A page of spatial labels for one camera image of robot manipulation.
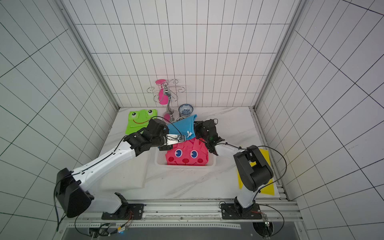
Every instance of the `white marble table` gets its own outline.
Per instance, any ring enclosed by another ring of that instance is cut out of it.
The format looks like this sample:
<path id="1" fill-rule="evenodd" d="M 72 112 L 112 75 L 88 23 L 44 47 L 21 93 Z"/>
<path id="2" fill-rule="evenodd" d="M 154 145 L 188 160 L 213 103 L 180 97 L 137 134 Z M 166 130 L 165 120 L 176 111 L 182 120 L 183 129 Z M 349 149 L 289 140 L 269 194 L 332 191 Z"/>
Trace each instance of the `white marble table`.
<path id="1" fill-rule="evenodd" d="M 125 135 L 128 114 L 143 108 L 121 108 L 112 125 L 100 154 L 116 146 Z M 162 116 L 165 108 L 156 108 Z M 218 135 L 231 144 L 248 147 L 262 145 L 248 107 L 195 108 L 197 121 L 218 119 Z M 145 186 L 141 189 L 120 191 L 126 199 L 232 199 L 238 195 L 237 169 L 235 162 L 217 157 L 216 166 L 210 169 L 173 169 L 155 165 L 148 160 Z M 258 197 L 271 197 L 258 194 Z"/>

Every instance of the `black cable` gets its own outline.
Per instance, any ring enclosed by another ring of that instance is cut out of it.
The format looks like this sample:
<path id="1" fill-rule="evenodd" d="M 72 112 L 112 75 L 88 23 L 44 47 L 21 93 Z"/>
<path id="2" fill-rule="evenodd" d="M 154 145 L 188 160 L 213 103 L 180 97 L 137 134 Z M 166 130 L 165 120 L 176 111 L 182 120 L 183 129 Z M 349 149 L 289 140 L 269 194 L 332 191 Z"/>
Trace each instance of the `black cable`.
<path id="1" fill-rule="evenodd" d="M 218 202 L 218 207 L 221 209 L 221 210 L 223 210 L 222 208 L 221 208 L 221 206 L 220 206 L 220 203 L 221 202 L 223 202 L 223 203 L 225 203 L 225 204 L 227 204 L 226 202 L 224 202 L 224 201 L 220 201 L 220 202 Z"/>
<path id="2" fill-rule="evenodd" d="M 99 229 L 97 231 L 98 236 L 107 237 L 110 233 L 108 232 L 109 226 L 111 223 L 103 223 L 99 226 Z M 100 232 L 101 228 L 103 226 L 108 226 L 107 228 L 103 229 L 103 232 Z"/>
<path id="3" fill-rule="evenodd" d="M 237 148 L 237 149 L 239 149 L 239 150 L 244 150 L 244 148 L 242 148 L 242 147 L 236 147 L 236 146 L 231 145 L 231 144 L 229 144 L 229 143 L 227 143 L 227 142 L 226 142 L 226 143 L 219 143 L 219 144 L 217 144 L 217 145 L 222 145 L 222 144 L 224 144 L 224 145 L 229 145 L 229 146 L 232 146 L 232 147 L 235 147 L 235 148 Z M 273 184 L 273 183 L 275 183 L 275 182 L 277 182 L 277 181 L 279 181 L 280 179 L 283 178 L 283 176 L 284 176 L 285 173 L 287 172 L 287 161 L 285 160 L 284 156 L 283 156 L 279 151 L 277 151 L 277 150 L 274 149 L 274 148 L 271 148 L 271 147 L 268 147 L 268 146 L 265 146 L 265 145 L 256 146 L 256 147 L 267 147 L 267 148 L 270 148 L 270 149 L 274 150 L 275 152 L 277 152 L 278 154 L 280 154 L 280 156 L 284 159 L 284 162 L 285 162 L 285 170 L 284 170 L 283 175 L 281 175 L 281 177 L 279 177 L 277 180 L 275 180 L 275 181 L 273 181 L 273 182 L 271 182 L 271 183 L 265 185 L 264 187 L 260 188 L 260 189 L 257 191 L 257 193 L 256 193 L 256 195 L 257 195 L 257 194 L 258 194 L 263 188 L 265 188 L 266 186 L 269 186 L 269 185 L 271 185 L 271 184 Z"/>
<path id="4" fill-rule="evenodd" d="M 271 182 L 271 183 L 269 183 L 269 184 L 267 184 L 267 185 L 265 185 L 264 187 L 262 187 L 262 188 L 260 188 L 258 191 L 257 191 L 257 193 L 256 193 L 256 195 L 263 189 L 263 188 L 265 188 L 266 186 L 269 186 L 269 185 L 271 185 L 271 184 L 274 184 L 275 182 L 277 182 L 277 181 L 279 181 L 280 179 L 282 179 L 283 178 L 283 176 L 285 175 L 285 173 L 287 172 L 287 161 L 285 160 L 285 158 L 284 158 L 284 156 L 279 152 L 279 151 L 277 151 L 276 149 L 274 149 L 274 148 L 271 148 L 271 147 L 268 147 L 268 146 L 265 146 L 265 145 L 262 145 L 262 146 L 257 146 L 257 147 L 267 147 L 267 148 L 270 148 L 270 149 L 272 149 L 272 150 L 274 150 L 274 151 L 276 151 L 278 154 L 280 154 L 280 156 L 284 159 L 284 162 L 285 162 L 285 170 L 284 170 L 284 173 L 283 173 L 283 175 L 281 175 L 281 177 L 279 177 L 277 180 L 275 180 L 275 181 L 273 181 L 273 182 Z"/>
<path id="5" fill-rule="evenodd" d="M 113 152 L 116 152 L 116 149 L 119 147 L 121 141 L 125 138 L 125 136 L 120 140 L 119 144 L 116 146 L 116 148 L 115 148 L 115 150 L 113 150 Z"/>
<path id="6" fill-rule="evenodd" d="M 81 172 L 84 172 L 85 170 L 88 170 L 90 169 L 91 167 L 95 166 L 96 164 L 99 164 L 100 162 L 104 161 L 106 158 L 108 158 L 110 155 L 114 154 L 116 152 L 116 149 L 119 147 L 120 143 L 123 141 L 123 139 L 125 138 L 125 136 L 120 140 L 119 144 L 116 146 L 115 150 L 113 150 L 113 152 L 111 152 L 108 156 L 106 156 L 105 158 L 103 158 L 102 160 L 98 161 L 97 163 L 87 167 L 86 169 L 84 170 L 81 170 Z"/>
<path id="7" fill-rule="evenodd" d="M 232 145 L 232 144 L 229 144 L 228 142 L 225 142 L 225 143 L 218 143 L 218 144 L 216 144 L 216 145 L 229 145 L 229 146 L 235 147 L 235 148 L 237 148 L 237 149 L 239 149 L 239 150 L 246 150 L 246 148 L 236 147 L 236 146 L 234 146 L 234 145 Z"/>
<path id="8" fill-rule="evenodd" d="M 80 216 L 80 215 L 78 215 L 78 216 L 75 218 L 75 220 L 74 220 L 74 228 L 76 229 L 76 231 L 77 231 L 78 233 L 83 234 L 83 235 L 86 235 L 86 236 L 88 236 L 88 237 L 91 237 L 91 235 L 82 233 L 81 231 L 79 231 L 79 230 L 77 229 L 77 227 L 76 227 L 76 220 L 77 220 L 77 218 L 78 218 L 79 216 Z"/>
<path id="9" fill-rule="evenodd" d="M 73 174 L 73 175 L 72 175 L 72 173 L 69 173 L 68 175 L 64 176 L 62 179 L 60 179 L 60 180 L 56 183 L 55 188 L 53 189 L 53 206 L 54 206 L 54 208 L 55 208 L 56 219 L 57 219 L 56 232 L 59 230 L 59 225 L 60 225 L 61 221 L 63 220 L 63 219 L 61 219 L 61 220 L 59 221 L 59 213 L 57 212 L 56 199 L 55 199 L 55 197 L 56 197 L 56 188 L 57 188 L 57 185 L 58 185 L 62 180 L 64 180 L 65 178 L 67 178 L 67 177 L 71 177 L 71 176 L 74 176 L 74 175 L 77 175 L 77 174 L 79 174 L 79 173 L 80 173 L 80 172 L 75 173 L 75 174 Z"/>
<path id="10" fill-rule="evenodd" d="M 87 167 L 86 169 L 84 169 L 84 170 L 81 170 L 81 172 L 84 172 L 84 171 L 86 171 L 86 170 L 88 170 L 88 169 L 90 169 L 91 167 L 93 167 L 93 166 L 95 166 L 96 164 L 98 164 L 98 163 L 100 163 L 101 161 L 104 161 L 106 158 L 108 158 L 110 155 L 112 155 L 114 153 L 114 151 L 113 152 L 111 152 L 108 156 L 106 156 L 105 158 L 103 158 L 102 160 L 100 160 L 100 161 L 98 161 L 97 163 L 95 163 L 95 164 L 93 164 L 93 165 L 91 165 L 91 166 L 89 166 L 89 167 Z"/>
<path id="11" fill-rule="evenodd" d="M 64 214 L 64 215 L 61 217 L 60 222 L 59 222 L 59 225 L 61 224 L 62 220 L 63 220 L 66 216 L 67 216 L 67 215 Z"/>
<path id="12" fill-rule="evenodd" d="M 132 221 L 133 221 L 133 219 L 131 219 L 132 218 L 132 215 L 133 215 L 133 212 L 132 211 L 130 211 L 130 213 L 131 213 L 131 215 L 129 216 L 129 219 L 128 219 L 128 221 L 126 222 L 126 223 L 124 223 L 123 225 L 121 225 L 120 226 L 120 229 L 122 229 L 129 221 L 131 221 L 131 223 L 132 223 Z M 119 232 L 119 227 L 116 229 L 116 230 L 114 230 L 113 232 L 111 232 L 110 234 L 115 234 L 115 233 L 118 233 Z"/>
<path id="13" fill-rule="evenodd" d="M 160 117 L 160 116 L 153 116 L 153 117 L 151 117 L 151 119 L 152 119 L 152 118 L 162 118 L 162 119 L 164 119 L 164 120 L 167 120 L 167 122 L 171 123 L 168 119 L 163 118 L 163 117 Z M 177 127 L 175 127 L 175 125 L 173 125 L 173 123 L 171 123 L 171 124 L 172 124 L 172 126 L 173 126 L 174 128 L 176 128 L 176 130 L 180 133 L 180 135 L 182 135 L 181 132 L 180 132 L 180 130 L 178 130 Z"/>
<path id="14" fill-rule="evenodd" d="M 200 138 L 198 138 L 198 140 L 202 141 L 203 143 L 207 143 L 207 142 L 205 142 L 205 141 L 201 140 Z"/>
<path id="15" fill-rule="evenodd" d="M 278 213 L 281 215 L 281 217 L 283 218 L 283 225 L 281 226 L 281 228 L 280 228 L 277 232 L 275 232 L 274 234 L 269 235 L 268 237 L 275 236 L 276 234 L 278 234 L 278 233 L 281 231 L 281 229 L 283 229 L 283 226 L 284 226 L 284 223 L 285 223 L 285 220 L 284 220 L 284 217 L 283 217 L 282 213 L 279 212 L 276 208 L 271 207 L 271 206 L 269 206 L 269 205 L 264 205 L 264 204 L 259 204 L 259 205 L 267 206 L 267 207 L 270 207 L 270 208 L 274 209 L 274 210 L 275 210 L 276 212 L 278 212 Z"/>

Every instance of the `red smile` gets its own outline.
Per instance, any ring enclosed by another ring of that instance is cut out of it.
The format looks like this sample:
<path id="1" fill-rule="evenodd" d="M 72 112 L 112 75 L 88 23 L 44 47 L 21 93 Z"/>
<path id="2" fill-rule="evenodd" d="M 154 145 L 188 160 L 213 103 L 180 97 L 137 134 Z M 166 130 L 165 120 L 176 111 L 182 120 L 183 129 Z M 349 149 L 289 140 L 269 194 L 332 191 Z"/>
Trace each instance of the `red smile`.
<path id="1" fill-rule="evenodd" d="M 136 122 L 135 120 L 133 120 L 135 123 L 137 123 L 137 124 L 143 124 L 143 123 L 146 123 L 146 122 L 148 122 L 149 120 L 147 120 L 147 121 L 145 121 L 145 122 Z"/>

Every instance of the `metal stand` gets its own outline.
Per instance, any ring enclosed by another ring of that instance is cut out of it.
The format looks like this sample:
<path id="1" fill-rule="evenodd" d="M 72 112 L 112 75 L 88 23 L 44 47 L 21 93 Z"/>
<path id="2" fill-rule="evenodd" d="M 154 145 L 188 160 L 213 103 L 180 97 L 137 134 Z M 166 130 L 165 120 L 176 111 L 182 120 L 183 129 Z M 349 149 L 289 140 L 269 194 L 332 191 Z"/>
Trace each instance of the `metal stand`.
<path id="1" fill-rule="evenodd" d="M 103 212 L 101 216 L 102 220 L 141 220 L 142 213 L 144 210 L 144 204 L 123 204 L 121 207 L 113 214 Z"/>
<path id="2" fill-rule="evenodd" d="M 220 204 L 221 217 L 223 219 L 262 219 L 263 213 L 260 211 L 258 204 L 253 204 L 243 212 L 238 212 L 235 204 Z"/>
<path id="3" fill-rule="evenodd" d="M 147 89 L 147 92 L 148 93 L 154 93 L 154 92 L 157 92 L 157 91 L 160 91 L 159 94 L 155 95 L 153 97 L 153 100 L 157 103 L 161 102 L 164 97 L 168 98 L 168 103 L 167 103 L 167 112 L 163 115 L 163 117 L 165 117 L 166 119 L 169 118 L 169 121 L 170 122 L 175 122 L 175 117 L 173 116 L 173 113 L 174 113 L 174 110 L 171 109 L 171 107 L 169 106 L 171 102 L 176 102 L 179 97 L 177 96 L 176 93 L 174 93 L 171 89 L 169 88 L 177 88 L 177 91 L 179 93 L 183 93 L 185 92 L 185 88 L 184 87 L 181 87 L 181 86 L 176 86 L 177 83 L 179 83 L 179 81 L 177 79 L 172 79 L 172 83 L 175 84 L 175 86 L 169 86 L 168 85 L 168 82 L 163 82 L 162 84 L 157 84 L 157 86 L 159 86 L 159 89 L 157 90 L 154 90 L 155 88 L 154 87 L 150 87 Z"/>

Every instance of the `white basket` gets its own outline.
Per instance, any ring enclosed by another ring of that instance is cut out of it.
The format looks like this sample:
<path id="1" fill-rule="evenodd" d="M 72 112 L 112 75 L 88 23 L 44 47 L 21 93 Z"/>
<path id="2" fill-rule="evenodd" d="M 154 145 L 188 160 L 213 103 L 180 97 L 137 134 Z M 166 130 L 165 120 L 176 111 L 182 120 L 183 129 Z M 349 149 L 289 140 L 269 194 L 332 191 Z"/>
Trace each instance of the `white basket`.
<path id="1" fill-rule="evenodd" d="M 208 163 L 205 166 L 192 166 L 192 165 L 168 165 L 166 159 L 167 151 L 155 151 L 155 164 L 157 166 L 167 167 L 167 168 L 178 168 L 178 169 L 211 169 L 216 165 L 216 155 L 213 153 L 208 153 Z"/>

